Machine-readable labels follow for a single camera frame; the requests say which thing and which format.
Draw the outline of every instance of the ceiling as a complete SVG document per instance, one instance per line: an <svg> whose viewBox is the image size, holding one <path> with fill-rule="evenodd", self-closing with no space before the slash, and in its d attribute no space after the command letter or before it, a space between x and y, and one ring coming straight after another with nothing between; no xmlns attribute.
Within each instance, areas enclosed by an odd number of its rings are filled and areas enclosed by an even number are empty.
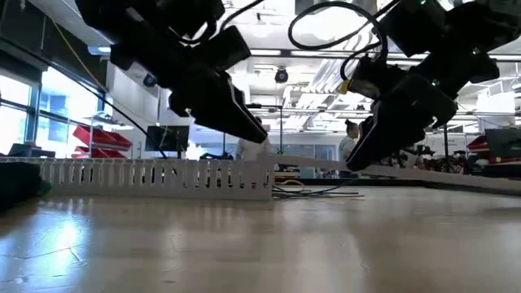
<svg viewBox="0 0 521 293"><path fill-rule="evenodd" d="M29 0L44 13L55 19L68 31L79 37L89 46L108 46L110 42L101 33L85 25L77 10L74 0ZM251 0L223 0L229 15L243 7ZM354 1L363 3L367 9L381 7L386 1ZM265 0L258 7L247 11L235 19L234 23L243 34L247 44L254 49L295 49L287 38L287 26L295 17L296 11L313 4L313 0ZM347 10L326 10L305 19L296 25L295 35L299 42L316 45L332 41L357 28L364 20ZM340 44L335 50L356 50L374 41L372 33L365 31L347 43ZM521 54L521 41L515 41L498 48L496 54ZM250 92L250 103L284 105L287 112L269 113L264 110L257 115L272 129L279 129L280 123L287 131L343 131L344 120L349 118L359 122L366 113L341 112L355 109L369 110L370 100L358 94L336 94L340 84L338 68L339 59L310 59L288 57L251 57L238 63L230 70L236 83L247 85ZM474 110L478 95L488 92L491 95L511 90L516 78L514 63L500 63L501 79L489 81L481 85L467 85L459 93L458 102L466 110ZM277 68L285 68L289 80L278 84L274 80ZM133 66L127 75L138 84L146 72L139 66ZM318 109L329 112L318 113ZM454 119L450 125L474 124L476 117L462 116Z"/></svg>

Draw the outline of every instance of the person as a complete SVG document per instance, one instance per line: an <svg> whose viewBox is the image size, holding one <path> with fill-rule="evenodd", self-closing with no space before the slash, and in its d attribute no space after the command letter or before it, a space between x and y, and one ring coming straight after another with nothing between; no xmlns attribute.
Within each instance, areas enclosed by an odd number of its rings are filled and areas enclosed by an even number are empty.
<svg viewBox="0 0 521 293"><path fill-rule="evenodd" d="M255 117L255 119L262 125L262 119ZM236 160L255 161L260 154L267 154L271 152L272 146L268 137L261 143L249 142L245 139L239 139L237 150L235 151Z"/></svg>
<svg viewBox="0 0 521 293"><path fill-rule="evenodd" d="M358 125L346 119L347 135L339 144L339 160L345 162L356 146L355 139L358 138Z"/></svg>

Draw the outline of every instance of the table surface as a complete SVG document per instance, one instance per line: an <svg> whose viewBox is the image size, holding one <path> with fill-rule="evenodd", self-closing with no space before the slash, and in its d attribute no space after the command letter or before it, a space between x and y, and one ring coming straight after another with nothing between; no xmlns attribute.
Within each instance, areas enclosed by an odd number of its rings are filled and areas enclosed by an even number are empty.
<svg viewBox="0 0 521 293"><path fill-rule="evenodd" d="M0 291L520 291L521 198L348 190L365 198L27 203L0 217Z"/></svg>

